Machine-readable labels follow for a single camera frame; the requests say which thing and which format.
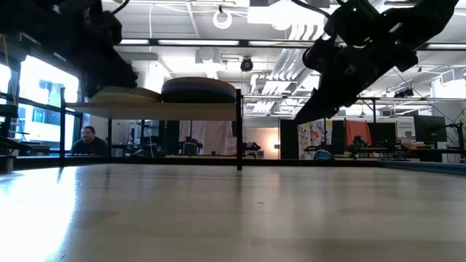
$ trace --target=person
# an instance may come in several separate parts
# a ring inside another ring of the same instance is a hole
[[[83,127],[81,139],[71,147],[71,153],[107,156],[107,143],[95,136],[94,127]]]

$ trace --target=wooden shelf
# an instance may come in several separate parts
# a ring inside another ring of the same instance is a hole
[[[106,119],[236,121],[233,103],[67,103],[66,108]]]

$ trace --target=fluorescent light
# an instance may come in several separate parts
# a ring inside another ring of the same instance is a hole
[[[310,99],[310,96],[290,96],[288,98],[293,98],[293,99]]]
[[[301,47],[307,48],[314,44],[313,41],[249,41],[252,47]]]
[[[286,98],[286,96],[283,95],[244,95],[244,98],[269,98],[269,99],[280,99],[280,98]]]
[[[460,49],[466,50],[466,44],[429,44],[426,49]]]
[[[265,117],[265,116],[268,116],[268,117],[295,117],[295,115],[293,114],[289,114],[289,115],[282,115],[282,114],[244,114],[242,115],[243,117]]]
[[[268,116],[267,114],[244,114],[242,116]]]
[[[123,39],[119,44],[149,44],[147,39]]]
[[[179,45],[179,46],[239,46],[240,41],[235,40],[183,40],[164,39],[159,40],[159,45]]]

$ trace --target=glass window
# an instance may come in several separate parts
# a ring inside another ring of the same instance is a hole
[[[0,64],[0,92],[8,93],[9,80],[12,78],[12,72],[6,65]]]
[[[60,148],[60,113],[20,103],[15,138]],[[73,145],[74,116],[66,115],[65,150]]]
[[[31,56],[21,63],[20,97],[60,107],[62,87],[66,88],[66,102],[78,100],[79,80],[75,76]]]

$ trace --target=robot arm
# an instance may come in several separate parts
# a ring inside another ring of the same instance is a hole
[[[325,26],[330,39],[321,37],[304,53],[305,66],[320,72],[321,78],[295,121],[330,118],[340,107],[356,102],[359,93],[391,68],[406,71],[415,66],[415,50],[446,27],[458,1],[424,0],[382,14],[368,0],[344,2]],[[337,47],[336,36],[347,46]]]
[[[97,86],[136,86],[136,73],[114,50],[122,25],[100,0],[0,0],[0,33],[21,33],[57,53]]]

